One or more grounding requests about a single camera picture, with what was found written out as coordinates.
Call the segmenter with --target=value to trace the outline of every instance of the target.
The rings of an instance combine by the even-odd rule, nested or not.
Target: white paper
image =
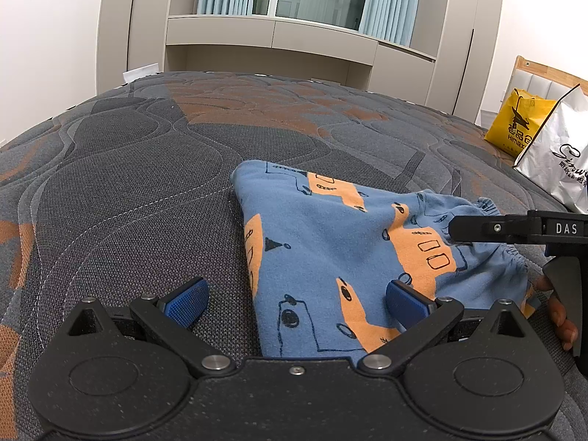
[[[580,87],[559,100],[514,169],[572,212],[588,214],[588,98]]]
[[[144,78],[145,76],[156,75],[157,73],[159,73],[159,63],[148,64],[148,66],[132,69],[122,73],[122,77],[125,79],[126,83],[130,83],[136,79]]]

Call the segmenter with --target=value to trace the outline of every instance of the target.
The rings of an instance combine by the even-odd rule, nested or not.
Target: paper
[[[154,63],[122,73],[122,77],[125,79],[126,83],[130,83],[136,79],[156,75],[157,73],[159,73],[159,63]]]

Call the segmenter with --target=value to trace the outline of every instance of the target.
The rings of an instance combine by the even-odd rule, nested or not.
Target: yellow bag
[[[557,101],[514,89],[496,115],[484,140],[513,157],[531,142]]]

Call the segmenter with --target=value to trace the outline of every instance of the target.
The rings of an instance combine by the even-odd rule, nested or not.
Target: cabinet
[[[492,64],[502,0],[448,0],[426,105],[474,122]]]
[[[416,25],[413,37],[431,51],[439,42],[437,54],[430,55],[311,21],[193,15],[194,1],[102,0],[98,92],[121,85],[124,71],[152,63],[161,70],[234,69],[330,80],[473,122],[492,63],[502,3],[424,0],[421,26]],[[429,23],[436,22],[439,29],[440,21],[440,40],[433,41]],[[438,38],[439,31],[434,33]]]

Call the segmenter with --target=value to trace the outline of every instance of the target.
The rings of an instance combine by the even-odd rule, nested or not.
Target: gray mattress
[[[0,151],[0,439],[40,434],[26,397],[29,374],[88,294],[122,305],[204,276],[211,301],[194,332],[237,361],[259,354],[229,182],[246,159],[401,193],[486,196],[503,213],[564,210],[513,171],[512,158],[485,143],[480,128],[379,94],[192,72],[101,94]],[[542,248],[519,249],[536,276]],[[531,323],[567,383],[553,431],[587,440],[586,380],[561,350],[545,305]]]

